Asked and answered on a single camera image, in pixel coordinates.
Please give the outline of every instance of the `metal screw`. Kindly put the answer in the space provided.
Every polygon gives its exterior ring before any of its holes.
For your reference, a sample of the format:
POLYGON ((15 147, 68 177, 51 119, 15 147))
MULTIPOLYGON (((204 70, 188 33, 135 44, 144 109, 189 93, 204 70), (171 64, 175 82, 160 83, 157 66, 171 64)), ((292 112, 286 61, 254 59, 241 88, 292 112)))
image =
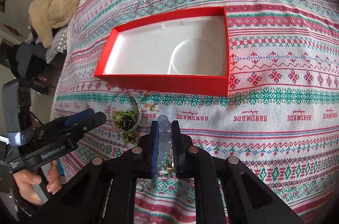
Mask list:
POLYGON ((196 146, 190 146, 189 147, 189 152, 190 153, 197 153, 199 151, 199 148, 196 146))
POLYGON ((40 133, 39 133, 39 139, 42 138, 44 135, 45 135, 45 131, 44 131, 44 130, 40 131, 40 133))
POLYGON ((231 156, 230 158, 228 158, 228 161, 229 161, 231 164, 236 165, 236 164, 238 164, 239 159, 236 158, 235 156, 231 156))
POLYGON ((92 160, 93 165, 100 165, 102 163, 102 158, 96 157, 92 160))
POLYGON ((132 149, 132 152, 133 152, 134 154, 140 154, 140 153, 142 152, 142 148, 141 148, 141 147, 134 147, 134 148, 132 149))

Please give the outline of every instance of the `jewelry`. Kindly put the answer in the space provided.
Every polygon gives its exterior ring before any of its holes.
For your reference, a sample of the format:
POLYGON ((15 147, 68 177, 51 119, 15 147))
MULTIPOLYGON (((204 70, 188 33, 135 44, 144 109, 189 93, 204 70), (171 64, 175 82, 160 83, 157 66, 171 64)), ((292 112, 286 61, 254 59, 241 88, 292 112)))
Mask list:
POLYGON ((145 108, 150 108, 150 111, 159 111, 156 109, 157 105, 156 104, 145 104, 145 108))
POLYGON ((143 192, 143 191, 145 191, 145 188, 146 188, 146 179, 140 179, 140 178, 138 178, 137 179, 137 186, 141 186, 141 190, 138 190, 138 191, 140 191, 140 192, 143 192))
POLYGON ((174 162, 173 162, 173 153, 170 152, 169 154, 169 164, 170 166, 167 166, 166 164, 164 165, 164 168, 167 170, 168 173, 174 172, 174 162))
POLYGON ((142 94, 143 94, 143 96, 147 96, 148 94, 150 94, 150 91, 143 90, 142 94))
POLYGON ((122 93, 115 97, 111 109, 110 109, 110 119, 112 126, 116 129, 116 131, 122 135, 123 139, 127 142, 134 143, 139 139, 139 137, 135 136, 135 130, 140 125, 141 122, 141 115, 142 110, 140 106, 140 101, 137 99, 137 97, 133 94, 129 93, 122 93), (118 111, 117 113, 114 113, 114 105, 116 102, 122 97, 122 96, 129 96, 132 99, 134 99, 135 103, 138 107, 138 116, 136 114, 129 110, 129 111, 118 111))
POLYGON ((140 126, 146 126, 146 124, 148 123, 148 118, 142 118, 141 122, 140 122, 140 126))

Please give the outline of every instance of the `red box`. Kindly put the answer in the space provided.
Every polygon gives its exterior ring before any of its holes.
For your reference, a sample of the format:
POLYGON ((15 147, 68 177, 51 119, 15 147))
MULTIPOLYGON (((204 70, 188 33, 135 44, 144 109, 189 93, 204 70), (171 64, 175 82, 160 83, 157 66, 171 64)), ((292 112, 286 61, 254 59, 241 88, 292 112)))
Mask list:
POLYGON ((229 45, 226 12, 224 7, 202 7, 184 10, 175 10, 163 14, 152 15, 115 27, 106 43, 95 70, 95 76, 112 85, 125 89, 139 89, 158 92, 174 92, 187 94, 202 94, 213 96, 227 96, 229 81, 229 45), (166 21, 221 16, 225 25, 225 49, 223 65, 220 76, 206 75, 165 75, 165 74, 107 74, 105 68, 111 51, 119 34, 141 26, 162 23, 166 21))

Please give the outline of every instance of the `red embroidered pattern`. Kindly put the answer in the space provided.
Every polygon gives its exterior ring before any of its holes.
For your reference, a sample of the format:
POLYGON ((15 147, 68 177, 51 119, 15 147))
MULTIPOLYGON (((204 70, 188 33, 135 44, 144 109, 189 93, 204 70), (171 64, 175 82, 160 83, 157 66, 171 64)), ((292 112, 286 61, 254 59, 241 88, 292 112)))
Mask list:
POLYGON ((322 75, 319 73, 318 77, 317 77, 318 83, 320 86, 322 86, 322 83, 324 82, 324 78, 322 77, 322 75))
POLYGON ((328 87, 331 87, 332 80, 331 80, 329 75, 328 75, 328 77, 326 79, 326 83, 328 84, 328 87))
POLYGON ((254 64, 257 64, 262 59, 262 57, 259 56, 256 52, 253 52, 251 53, 251 55, 247 56, 246 59, 250 60, 254 64))
POLYGON ((98 90, 101 87, 101 82, 98 82, 97 84, 95 84, 95 89, 98 90))
POLYGON ((230 89, 234 89, 239 82, 240 80, 238 78, 236 78, 234 75, 231 75, 229 78, 230 89))
POLYGON ((238 63, 238 61, 239 60, 241 60, 241 58, 240 57, 238 57, 237 55, 234 55, 234 54, 232 54, 231 56, 230 56, 230 64, 231 65, 236 65, 237 63, 238 63))
POLYGON ((107 90, 111 90, 113 89, 115 86, 111 85, 111 84, 106 84, 105 87, 107 88, 107 90))
POLYGON ((338 82, 338 79, 337 79, 337 77, 334 79, 334 85, 336 86, 336 88, 338 88, 338 84, 339 84, 339 82, 338 82))
POLYGON ((276 52, 272 51, 269 56, 267 56, 268 59, 271 59, 272 62, 277 63, 277 61, 280 59, 280 56, 277 55, 276 52))
POLYGON ((287 53, 286 58, 288 58, 293 63, 296 61, 295 56, 291 51, 287 53))
POLYGON ((304 76, 304 78, 308 85, 310 85, 311 82, 313 81, 313 76, 310 74, 309 71, 306 72, 306 75, 304 76))
POLYGON ((295 73, 295 71, 292 69, 289 73, 289 78, 292 80, 294 84, 296 84, 297 80, 299 79, 299 75, 295 73))
POLYGON ((270 79, 272 79, 275 83, 279 82, 279 79, 282 78, 282 75, 278 73, 276 70, 273 70, 271 74, 268 76, 270 79))
POLYGON ((250 77, 248 77, 247 81, 253 84, 254 86, 258 85, 258 82, 260 82, 262 77, 259 77, 255 72, 251 74, 250 77))

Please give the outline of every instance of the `light blue bead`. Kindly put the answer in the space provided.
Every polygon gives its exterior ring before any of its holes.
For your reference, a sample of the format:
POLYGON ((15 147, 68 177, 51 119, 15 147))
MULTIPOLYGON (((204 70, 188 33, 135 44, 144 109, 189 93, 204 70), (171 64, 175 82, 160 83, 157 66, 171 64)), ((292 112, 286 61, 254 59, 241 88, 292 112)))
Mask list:
POLYGON ((158 147, 158 159, 157 159, 157 170, 163 168, 170 154, 169 142, 160 142, 158 147))
POLYGON ((171 140, 171 133, 169 131, 161 131, 159 133, 159 142, 169 142, 171 140))
POLYGON ((169 131, 171 129, 171 122, 169 120, 162 120, 159 123, 159 128, 162 131, 169 131))
POLYGON ((163 120, 168 120, 168 117, 165 114, 159 115, 157 119, 158 123, 160 124, 163 120))

